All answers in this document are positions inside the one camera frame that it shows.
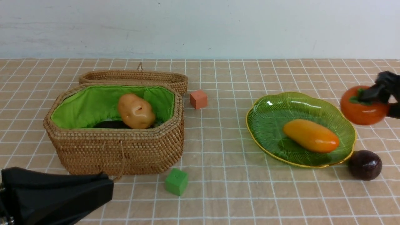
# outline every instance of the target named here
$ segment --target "wooden cube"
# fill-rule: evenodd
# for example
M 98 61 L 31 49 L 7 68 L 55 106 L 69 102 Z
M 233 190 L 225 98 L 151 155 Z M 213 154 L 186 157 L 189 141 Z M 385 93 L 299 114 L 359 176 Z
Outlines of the wooden cube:
M 181 196 L 187 186 L 188 174 L 177 168 L 173 168 L 165 179 L 165 190 L 177 196 Z
M 195 109 L 206 107 L 208 105 L 207 94 L 203 90 L 191 92 L 190 103 Z

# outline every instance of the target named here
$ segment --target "orange persimmon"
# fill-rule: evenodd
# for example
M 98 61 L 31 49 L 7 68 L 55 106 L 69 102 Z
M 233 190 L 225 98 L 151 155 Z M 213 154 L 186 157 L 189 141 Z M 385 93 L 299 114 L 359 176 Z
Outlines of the orange persimmon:
M 339 138 L 330 129 L 304 119 L 283 126 L 283 133 L 303 148 L 315 153 L 330 153 L 339 146 Z
M 382 102 L 359 102 L 361 92 L 369 86 L 359 85 L 348 89 L 340 100 L 340 110 L 344 117 L 357 125 L 372 125 L 383 120 L 388 111 L 389 104 Z

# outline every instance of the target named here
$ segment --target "green glass plate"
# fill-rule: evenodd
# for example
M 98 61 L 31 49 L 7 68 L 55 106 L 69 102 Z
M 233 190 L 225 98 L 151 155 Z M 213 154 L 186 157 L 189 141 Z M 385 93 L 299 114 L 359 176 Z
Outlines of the green glass plate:
M 294 119 L 306 119 L 329 128 L 339 138 L 332 152 L 310 152 L 283 133 Z M 346 161 L 353 153 L 356 130 L 334 105 L 298 92 L 266 95 L 258 99 L 246 115 L 246 126 L 257 145 L 285 163 L 307 168 L 328 167 Z

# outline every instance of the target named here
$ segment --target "mango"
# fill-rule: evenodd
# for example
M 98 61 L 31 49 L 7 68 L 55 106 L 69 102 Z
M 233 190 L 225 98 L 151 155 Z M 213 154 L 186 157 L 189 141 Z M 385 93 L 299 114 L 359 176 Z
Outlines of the mango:
M 335 133 L 309 120 L 289 121 L 283 126 L 283 132 L 303 148 L 315 153 L 330 153 L 339 146 L 339 138 Z

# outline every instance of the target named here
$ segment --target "green block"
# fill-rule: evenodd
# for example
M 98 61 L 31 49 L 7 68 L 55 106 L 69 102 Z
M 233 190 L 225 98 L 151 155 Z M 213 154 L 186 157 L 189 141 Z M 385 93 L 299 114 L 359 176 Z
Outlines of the green block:
M 165 190 L 181 196 L 188 186 L 188 174 L 177 168 L 172 168 L 167 179 L 165 179 Z

